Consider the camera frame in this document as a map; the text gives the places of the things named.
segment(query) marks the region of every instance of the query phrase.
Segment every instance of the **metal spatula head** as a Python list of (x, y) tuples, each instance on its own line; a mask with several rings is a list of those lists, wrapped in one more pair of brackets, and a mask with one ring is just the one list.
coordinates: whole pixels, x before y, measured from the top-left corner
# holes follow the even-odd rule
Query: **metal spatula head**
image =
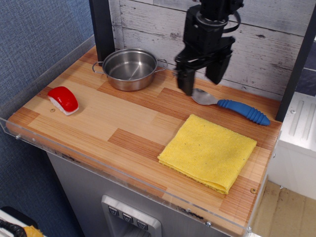
[(216, 99), (214, 96), (198, 88), (193, 89), (192, 99), (200, 105), (213, 105), (217, 104), (218, 102), (218, 99)]

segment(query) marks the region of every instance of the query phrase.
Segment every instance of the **white wooden wall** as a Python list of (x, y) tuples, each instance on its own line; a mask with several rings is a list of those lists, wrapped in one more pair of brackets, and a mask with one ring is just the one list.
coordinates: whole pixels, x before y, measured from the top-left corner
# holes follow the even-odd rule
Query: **white wooden wall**
[[(169, 69), (184, 48), (186, 11), (193, 0), (110, 0), (117, 49), (142, 48)], [(222, 85), (281, 100), (316, 0), (244, 0), (241, 26)], [(235, 24), (230, 17), (230, 24)], [(196, 77), (205, 79), (204, 69)]]

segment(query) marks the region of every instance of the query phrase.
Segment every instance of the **wooden floor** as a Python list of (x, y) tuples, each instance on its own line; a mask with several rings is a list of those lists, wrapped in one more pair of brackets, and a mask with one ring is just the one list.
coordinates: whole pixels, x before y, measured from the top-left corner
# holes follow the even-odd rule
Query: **wooden floor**
[(261, 237), (314, 237), (316, 200), (268, 181), (252, 230)]

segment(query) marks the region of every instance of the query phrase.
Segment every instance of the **button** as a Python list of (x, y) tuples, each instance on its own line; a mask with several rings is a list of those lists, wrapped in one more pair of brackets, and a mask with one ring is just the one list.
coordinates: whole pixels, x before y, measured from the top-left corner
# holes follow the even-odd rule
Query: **button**
[(144, 222), (139, 221), (139, 220), (137, 220), (137, 226), (138, 226), (139, 228), (145, 230), (145, 231), (148, 230), (148, 225), (147, 225), (146, 223), (144, 223)]
[(119, 211), (117, 211), (115, 208), (109, 206), (109, 211), (115, 216), (119, 216)]
[(125, 213), (123, 213), (123, 219), (129, 223), (133, 223), (133, 217), (126, 215)]

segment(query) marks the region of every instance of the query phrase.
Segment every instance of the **yellow towel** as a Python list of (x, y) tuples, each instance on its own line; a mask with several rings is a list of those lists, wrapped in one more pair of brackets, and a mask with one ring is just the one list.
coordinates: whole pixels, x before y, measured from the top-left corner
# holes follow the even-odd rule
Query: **yellow towel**
[(159, 162), (228, 194), (257, 142), (190, 115), (158, 156)]

